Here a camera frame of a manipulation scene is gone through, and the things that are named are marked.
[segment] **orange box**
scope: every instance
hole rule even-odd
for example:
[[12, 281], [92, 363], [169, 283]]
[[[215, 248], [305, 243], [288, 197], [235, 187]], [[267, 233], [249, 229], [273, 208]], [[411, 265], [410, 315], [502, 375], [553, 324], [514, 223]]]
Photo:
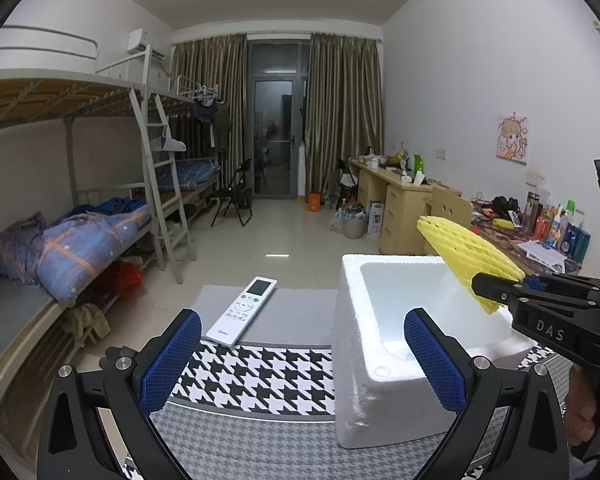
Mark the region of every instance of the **orange box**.
[[312, 213], [320, 211], [320, 193], [309, 193], [309, 202], [306, 205], [306, 209]]

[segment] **curtain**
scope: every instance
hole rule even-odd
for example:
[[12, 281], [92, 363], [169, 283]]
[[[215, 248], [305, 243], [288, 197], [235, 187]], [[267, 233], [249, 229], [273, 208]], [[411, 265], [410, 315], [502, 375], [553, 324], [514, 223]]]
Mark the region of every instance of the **curtain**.
[[[219, 86], [229, 107], [231, 129], [226, 153], [219, 152], [220, 182], [228, 186], [234, 171], [244, 160], [244, 133], [247, 111], [247, 37], [245, 34], [206, 38], [176, 45], [172, 81], [182, 75], [201, 85]], [[185, 158], [212, 156], [209, 125], [191, 116], [176, 121], [174, 137], [187, 145]]]
[[384, 116], [375, 40], [313, 34], [306, 117], [306, 195], [323, 192], [338, 158], [382, 153]]

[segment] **finger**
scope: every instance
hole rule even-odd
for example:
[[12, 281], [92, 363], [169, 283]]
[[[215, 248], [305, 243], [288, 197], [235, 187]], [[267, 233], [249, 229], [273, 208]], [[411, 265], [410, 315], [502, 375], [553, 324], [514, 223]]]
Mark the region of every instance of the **finger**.
[[591, 420], [596, 414], [594, 388], [578, 365], [573, 365], [569, 370], [569, 394], [565, 401], [568, 411], [579, 413], [587, 420]]
[[564, 413], [564, 427], [568, 438], [570, 438], [569, 443], [572, 446], [588, 442], [593, 438], [594, 433], [596, 433], [593, 421], [583, 418], [577, 412]]

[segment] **remote control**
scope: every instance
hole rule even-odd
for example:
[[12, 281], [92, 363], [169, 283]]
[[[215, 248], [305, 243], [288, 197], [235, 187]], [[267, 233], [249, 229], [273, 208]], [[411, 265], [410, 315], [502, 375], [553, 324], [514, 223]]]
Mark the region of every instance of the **remote control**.
[[233, 346], [267, 301], [277, 282], [278, 280], [256, 276], [209, 329], [206, 338], [223, 346]]

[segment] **curtain rod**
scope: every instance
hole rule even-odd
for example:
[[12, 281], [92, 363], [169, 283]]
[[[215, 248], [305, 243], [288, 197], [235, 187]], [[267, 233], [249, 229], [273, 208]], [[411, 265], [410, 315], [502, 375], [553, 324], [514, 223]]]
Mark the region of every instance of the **curtain rod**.
[[225, 36], [237, 36], [238, 34], [244, 34], [245, 36], [249, 36], [251, 34], [259, 35], [259, 34], [331, 34], [334, 36], [349, 36], [350, 38], [360, 38], [362, 40], [375, 40], [376, 43], [382, 44], [382, 40], [379, 38], [368, 38], [366, 36], [352, 36], [350, 34], [338, 34], [336, 32], [316, 32], [316, 31], [307, 31], [307, 30], [258, 30], [251, 32], [228, 32], [226, 34], [214, 34], [212, 36], [204, 36], [202, 38], [196, 38], [195, 40], [184, 40], [178, 41], [177, 43], [171, 43], [171, 46], [175, 46], [180, 43], [187, 43], [188, 41], [200, 41], [200, 40], [210, 40], [211, 38], [223, 38]]

